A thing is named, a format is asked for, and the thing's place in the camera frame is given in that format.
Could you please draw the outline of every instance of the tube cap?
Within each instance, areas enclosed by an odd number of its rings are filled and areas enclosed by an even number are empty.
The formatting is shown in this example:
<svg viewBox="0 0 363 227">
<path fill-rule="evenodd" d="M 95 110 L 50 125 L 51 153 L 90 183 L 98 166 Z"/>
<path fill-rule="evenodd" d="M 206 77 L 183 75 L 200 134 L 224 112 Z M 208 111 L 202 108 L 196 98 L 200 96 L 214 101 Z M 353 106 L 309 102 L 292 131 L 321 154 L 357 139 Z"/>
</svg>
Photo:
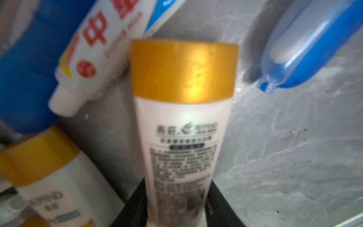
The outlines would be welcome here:
<svg viewBox="0 0 363 227">
<path fill-rule="evenodd" d="M 77 96 L 58 84 L 48 102 L 50 110 L 62 117 L 72 117 L 87 100 Z"/>
<path fill-rule="evenodd" d="M 272 94 L 314 76 L 363 25 L 362 0 L 296 0 L 276 25 L 257 85 Z"/>
<path fill-rule="evenodd" d="M 24 222 L 19 227 L 50 227 L 50 225 L 48 224 L 48 222 L 46 222 L 41 217 L 36 215 L 31 219 L 29 219 L 28 221 Z"/>
<path fill-rule="evenodd" d="M 56 126 L 26 137 L 0 152 L 0 173 L 14 187 L 43 179 L 71 162 L 79 148 Z"/>
<path fill-rule="evenodd" d="M 233 97 L 238 45 L 179 40 L 133 40 L 131 83 L 142 98 L 200 104 Z"/>
</svg>

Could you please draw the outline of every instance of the black holder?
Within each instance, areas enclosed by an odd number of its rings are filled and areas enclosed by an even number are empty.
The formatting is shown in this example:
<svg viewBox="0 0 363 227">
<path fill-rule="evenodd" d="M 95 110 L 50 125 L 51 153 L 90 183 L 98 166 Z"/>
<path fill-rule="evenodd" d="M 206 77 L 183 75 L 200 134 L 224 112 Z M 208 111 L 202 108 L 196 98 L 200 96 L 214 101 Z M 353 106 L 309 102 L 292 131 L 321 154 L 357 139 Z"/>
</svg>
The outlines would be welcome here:
<svg viewBox="0 0 363 227">
<path fill-rule="evenodd" d="M 111 227 L 146 227 L 146 203 L 143 179 Z M 213 181 L 205 202 L 205 215 L 208 227 L 246 227 Z"/>
</svg>

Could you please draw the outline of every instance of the yellow cap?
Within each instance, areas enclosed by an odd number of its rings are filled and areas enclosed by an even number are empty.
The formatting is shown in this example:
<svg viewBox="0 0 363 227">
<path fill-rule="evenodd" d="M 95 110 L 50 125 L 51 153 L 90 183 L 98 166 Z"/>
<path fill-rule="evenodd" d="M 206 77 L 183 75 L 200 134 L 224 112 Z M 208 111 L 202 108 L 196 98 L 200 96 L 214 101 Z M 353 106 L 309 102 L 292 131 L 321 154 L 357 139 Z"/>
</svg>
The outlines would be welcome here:
<svg viewBox="0 0 363 227">
<path fill-rule="evenodd" d="M 178 40 L 133 40 L 131 83 L 135 96 L 180 104 L 231 98 L 238 45 Z"/>
<path fill-rule="evenodd" d="M 48 224 L 48 222 L 46 222 L 41 217 L 36 215 L 31 219 L 27 220 L 26 222 L 24 222 L 19 227 L 50 227 L 50 225 Z"/>
<path fill-rule="evenodd" d="M 26 186 L 62 168 L 79 152 L 79 148 L 53 126 L 3 149 L 0 173 L 15 187 Z"/>
</svg>

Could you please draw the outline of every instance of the white nozzle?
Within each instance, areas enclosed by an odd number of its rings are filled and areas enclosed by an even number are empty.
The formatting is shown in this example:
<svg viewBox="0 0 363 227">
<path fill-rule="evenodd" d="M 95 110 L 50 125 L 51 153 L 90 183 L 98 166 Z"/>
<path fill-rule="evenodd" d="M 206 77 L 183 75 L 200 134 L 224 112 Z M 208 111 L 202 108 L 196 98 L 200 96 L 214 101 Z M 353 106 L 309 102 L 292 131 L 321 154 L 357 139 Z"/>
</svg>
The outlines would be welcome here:
<svg viewBox="0 0 363 227">
<path fill-rule="evenodd" d="M 151 223 L 151 222 L 149 221 L 149 219 L 147 219 L 146 227 L 156 227 L 156 225 L 155 225 L 154 223 Z"/>
<path fill-rule="evenodd" d="M 58 84 L 48 102 L 50 110 L 62 117 L 72 117 L 87 100 L 77 96 Z"/>
</svg>

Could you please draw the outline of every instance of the blue object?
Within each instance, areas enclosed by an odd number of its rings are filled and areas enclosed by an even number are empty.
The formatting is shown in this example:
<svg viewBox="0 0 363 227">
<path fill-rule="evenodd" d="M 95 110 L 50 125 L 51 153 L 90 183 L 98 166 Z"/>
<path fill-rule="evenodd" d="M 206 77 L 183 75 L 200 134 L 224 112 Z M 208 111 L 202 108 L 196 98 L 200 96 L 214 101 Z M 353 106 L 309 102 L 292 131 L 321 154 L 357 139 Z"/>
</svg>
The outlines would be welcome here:
<svg viewBox="0 0 363 227">
<path fill-rule="evenodd" d="M 155 6 L 155 10 L 151 15 L 149 24 L 146 27 L 146 32 L 159 20 L 159 18 L 177 1 L 180 0 L 158 0 Z"/>
<path fill-rule="evenodd" d="M 22 37 L 0 57 L 0 119 L 17 133 L 47 129 L 54 69 L 95 0 L 42 0 Z"/>
<path fill-rule="evenodd" d="M 272 94 L 304 83 L 362 25 L 363 0 L 295 0 L 266 45 L 258 87 Z"/>
</svg>

